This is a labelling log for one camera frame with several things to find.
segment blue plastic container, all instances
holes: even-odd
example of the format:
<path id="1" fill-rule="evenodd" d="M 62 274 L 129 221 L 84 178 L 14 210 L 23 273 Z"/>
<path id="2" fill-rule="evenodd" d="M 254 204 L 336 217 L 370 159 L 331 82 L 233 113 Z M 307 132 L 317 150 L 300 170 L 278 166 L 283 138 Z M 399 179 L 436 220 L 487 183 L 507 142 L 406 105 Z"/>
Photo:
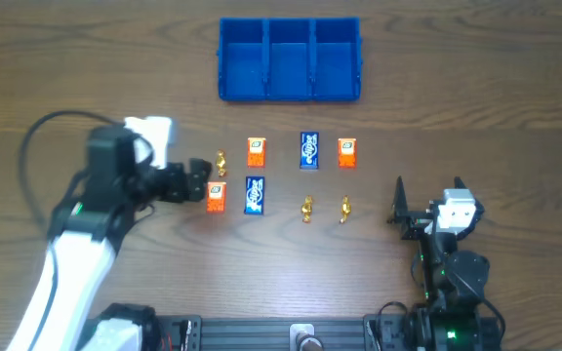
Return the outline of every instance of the blue plastic container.
<path id="1" fill-rule="evenodd" d="M 221 19 L 219 96 L 350 101 L 361 96 L 359 19 Z"/>

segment blue candy wrapper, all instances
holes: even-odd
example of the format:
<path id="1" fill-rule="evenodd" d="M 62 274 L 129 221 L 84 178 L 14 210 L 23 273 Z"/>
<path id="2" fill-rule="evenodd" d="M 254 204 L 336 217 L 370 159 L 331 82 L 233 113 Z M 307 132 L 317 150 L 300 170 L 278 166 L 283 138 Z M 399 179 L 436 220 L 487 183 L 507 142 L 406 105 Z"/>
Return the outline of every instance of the blue candy wrapper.
<path id="1" fill-rule="evenodd" d="M 263 215 L 263 176 L 246 177 L 245 215 Z"/>
<path id="2" fill-rule="evenodd" d="M 301 132 L 301 169 L 318 169 L 318 132 Z"/>

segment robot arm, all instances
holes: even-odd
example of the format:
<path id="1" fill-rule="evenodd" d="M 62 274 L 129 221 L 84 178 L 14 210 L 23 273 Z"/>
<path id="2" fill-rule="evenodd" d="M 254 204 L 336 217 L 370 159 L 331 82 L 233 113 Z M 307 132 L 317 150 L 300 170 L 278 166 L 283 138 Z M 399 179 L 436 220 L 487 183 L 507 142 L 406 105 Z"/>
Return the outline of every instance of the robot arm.
<path id="1" fill-rule="evenodd" d="M 157 198 L 203 199 L 211 164 L 192 159 L 186 175 L 167 163 L 169 133 L 170 120 L 158 117 L 92 130 L 85 191 L 52 213 L 43 272 L 9 351 L 74 350 L 135 212 Z"/>

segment wooden tabletop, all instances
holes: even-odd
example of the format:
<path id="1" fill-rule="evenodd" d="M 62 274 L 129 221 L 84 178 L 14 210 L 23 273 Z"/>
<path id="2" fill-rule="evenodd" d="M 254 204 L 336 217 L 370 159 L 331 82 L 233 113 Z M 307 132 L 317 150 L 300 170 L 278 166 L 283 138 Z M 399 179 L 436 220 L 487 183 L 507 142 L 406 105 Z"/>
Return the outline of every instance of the wooden tabletop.
<path id="1" fill-rule="evenodd" d="M 345 16 L 364 38 L 358 102 L 219 99 L 220 17 Z M 126 237 L 93 315 L 114 301 L 203 317 L 360 317 L 421 302 L 417 243 L 384 222 L 395 179 L 422 210 L 461 176 L 486 215 L 460 248 L 491 261 L 485 293 L 506 318 L 504 349 L 562 348 L 562 1 L 0 1 L 0 349 L 46 248 L 16 181 L 20 139 L 64 108 L 172 116 L 172 161 L 227 153 L 226 213 L 158 203 Z M 96 125 L 62 118 L 32 141 L 45 212 L 84 167 Z M 298 168 L 305 130 L 320 132 L 315 173 Z M 247 137 L 267 138 L 264 170 L 246 168 Z M 357 138 L 356 170 L 338 169 L 338 137 Z M 243 214 L 246 175 L 266 176 L 264 216 Z M 343 195 L 352 214 L 339 225 Z"/>

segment small box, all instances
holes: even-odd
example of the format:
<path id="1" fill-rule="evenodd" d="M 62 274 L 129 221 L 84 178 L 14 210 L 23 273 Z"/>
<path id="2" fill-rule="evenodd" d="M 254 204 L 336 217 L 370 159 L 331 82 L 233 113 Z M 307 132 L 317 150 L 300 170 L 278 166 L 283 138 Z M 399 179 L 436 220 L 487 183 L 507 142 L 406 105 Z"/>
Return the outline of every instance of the small box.
<path id="1" fill-rule="evenodd" d="M 265 137 L 249 137 L 247 155 L 248 167 L 265 167 Z"/>
<path id="2" fill-rule="evenodd" d="M 357 139 L 338 139 L 338 165 L 340 168 L 357 167 Z"/>
<path id="3" fill-rule="evenodd" d="M 226 182 L 210 181 L 207 183 L 208 214 L 223 213 L 224 204 L 226 204 Z"/>
<path id="4" fill-rule="evenodd" d="M 263 215 L 263 193 L 265 184 L 263 176 L 246 177 L 245 215 Z"/>
<path id="5" fill-rule="evenodd" d="M 318 132 L 301 132 L 301 169 L 318 169 Z"/>

